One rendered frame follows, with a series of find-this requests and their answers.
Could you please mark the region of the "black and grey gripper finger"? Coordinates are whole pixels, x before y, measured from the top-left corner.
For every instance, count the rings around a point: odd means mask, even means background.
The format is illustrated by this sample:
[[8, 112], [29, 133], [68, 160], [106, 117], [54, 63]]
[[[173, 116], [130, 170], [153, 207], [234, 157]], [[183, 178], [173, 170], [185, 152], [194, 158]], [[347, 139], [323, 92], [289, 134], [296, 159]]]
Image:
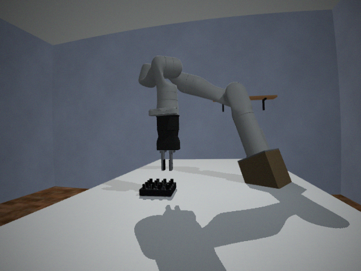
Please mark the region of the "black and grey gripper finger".
[[173, 170], [173, 153], [174, 152], [175, 152], [175, 150], [169, 151], [169, 171]]
[[164, 171], [165, 170], [165, 152], [167, 152], [166, 150], [161, 150], [161, 170]]

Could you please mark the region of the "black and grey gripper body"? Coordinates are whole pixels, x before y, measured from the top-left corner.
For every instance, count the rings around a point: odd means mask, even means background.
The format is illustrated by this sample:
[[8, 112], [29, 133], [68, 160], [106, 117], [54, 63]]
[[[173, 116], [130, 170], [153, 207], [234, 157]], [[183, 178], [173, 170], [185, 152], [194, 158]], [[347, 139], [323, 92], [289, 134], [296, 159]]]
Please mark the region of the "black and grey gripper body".
[[180, 150], [178, 101], [158, 100], [157, 109], [150, 109], [149, 116], [157, 117], [157, 150]]

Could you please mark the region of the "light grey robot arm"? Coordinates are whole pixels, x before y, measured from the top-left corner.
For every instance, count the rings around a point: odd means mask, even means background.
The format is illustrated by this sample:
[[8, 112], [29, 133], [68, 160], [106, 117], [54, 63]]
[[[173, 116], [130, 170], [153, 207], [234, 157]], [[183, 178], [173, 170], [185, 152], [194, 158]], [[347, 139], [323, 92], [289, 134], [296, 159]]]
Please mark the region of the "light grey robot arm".
[[[246, 156], [270, 150], [264, 132], [254, 115], [246, 88], [241, 83], [232, 82], [226, 89], [218, 88], [199, 76], [182, 73], [182, 68], [182, 62], [178, 58], [156, 56], [151, 64], [142, 65], [139, 83], [148, 88], [156, 86], [157, 101], [164, 99], [178, 101], [179, 90], [231, 107], [232, 118]], [[167, 82], [166, 78], [172, 83]]]

